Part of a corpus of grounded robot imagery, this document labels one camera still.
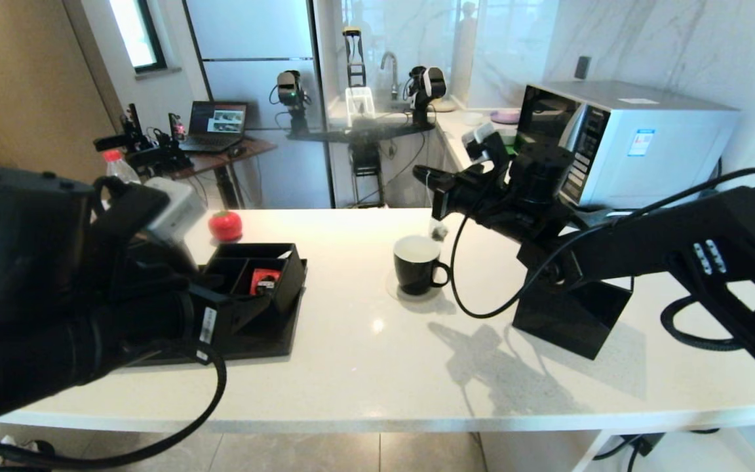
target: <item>power outlet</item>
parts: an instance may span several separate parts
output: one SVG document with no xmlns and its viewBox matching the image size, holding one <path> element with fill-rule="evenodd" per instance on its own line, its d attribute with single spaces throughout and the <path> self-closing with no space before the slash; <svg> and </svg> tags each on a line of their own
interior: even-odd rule
<svg viewBox="0 0 755 472">
<path fill-rule="evenodd" d="M 590 56 L 580 56 L 578 64 L 575 65 L 575 78 L 586 79 L 588 69 L 590 69 Z"/>
<path fill-rule="evenodd" d="M 655 447 L 657 447 L 657 443 L 660 442 L 660 439 L 663 439 L 663 436 L 665 436 L 666 433 L 651 433 L 651 434 L 644 434 L 642 437 L 640 437 L 640 448 L 639 448 L 639 454 L 642 457 L 647 456 L 648 454 L 651 454 L 651 451 L 654 450 Z M 633 434 L 623 434 L 623 439 L 629 439 L 629 437 L 632 437 Z"/>
</svg>

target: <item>refrigerator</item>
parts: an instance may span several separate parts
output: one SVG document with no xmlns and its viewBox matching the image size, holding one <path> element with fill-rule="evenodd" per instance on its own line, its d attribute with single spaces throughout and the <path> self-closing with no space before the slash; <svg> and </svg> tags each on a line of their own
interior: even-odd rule
<svg viewBox="0 0 755 472">
<path fill-rule="evenodd" d="M 290 114 L 269 101 L 279 73 L 296 69 L 312 101 L 305 116 L 308 127 L 324 131 L 309 1 L 186 0 L 210 99 L 248 102 L 246 136 L 278 144 L 235 165 L 252 207 L 334 206 L 328 146 L 288 140 Z M 272 101 L 278 102 L 275 92 Z"/>
</svg>

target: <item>plastic bottle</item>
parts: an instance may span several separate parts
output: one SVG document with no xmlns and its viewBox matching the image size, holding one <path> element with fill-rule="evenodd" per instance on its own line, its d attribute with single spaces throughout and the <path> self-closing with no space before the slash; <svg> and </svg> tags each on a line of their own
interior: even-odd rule
<svg viewBox="0 0 755 472">
<path fill-rule="evenodd" d="M 111 149 L 104 152 L 104 160 L 107 161 L 107 175 L 116 176 L 125 183 L 141 184 L 136 171 L 130 167 L 123 159 L 122 153 L 118 149 Z"/>
</svg>

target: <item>kitchen counter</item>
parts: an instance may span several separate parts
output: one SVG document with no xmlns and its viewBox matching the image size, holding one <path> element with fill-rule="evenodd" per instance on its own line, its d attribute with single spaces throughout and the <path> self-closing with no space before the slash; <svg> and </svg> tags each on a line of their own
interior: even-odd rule
<svg viewBox="0 0 755 472">
<path fill-rule="evenodd" d="M 450 119 L 439 118 L 450 132 Z M 744 351 L 693 349 L 660 326 L 662 308 L 686 295 L 669 275 L 637 278 L 604 349 L 588 361 L 511 328 L 513 309 L 488 320 L 465 316 L 449 287 L 425 302 L 392 295 L 393 242 L 425 233 L 428 209 L 241 215 L 242 242 L 296 243 L 308 274 L 293 352 L 229 361 L 209 430 L 653 432 L 755 424 L 755 361 Z M 459 221 L 446 219 L 446 245 Z M 206 220 L 186 243 L 197 262 L 207 261 L 215 245 Z M 516 252 L 515 242 L 467 224 L 455 264 L 465 305 L 490 310 L 513 295 L 526 274 Z M 697 305 L 678 323 L 724 336 Z M 204 410 L 214 389 L 212 367 L 124 368 L 0 422 L 173 432 Z"/>
</svg>

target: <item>glass panel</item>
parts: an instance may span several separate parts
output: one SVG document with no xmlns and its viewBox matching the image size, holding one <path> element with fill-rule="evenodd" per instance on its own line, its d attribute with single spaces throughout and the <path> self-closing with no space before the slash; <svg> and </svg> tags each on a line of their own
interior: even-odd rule
<svg viewBox="0 0 755 472">
<path fill-rule="evenodd" d="M 121 31 L 126 46 L 126 53 L 130 56 L 132 66 L 150 66 L 156 62 L 156 55 L 153 53 L 153 45 L 150 43 L 150 36 L 147 36 L 147 29 L 144 26 L 142 12 L 138 8 L 137 0 L 110 0 L 113 6 L 113 14 L 118 23 L 118 29 Z"/>
</svg>

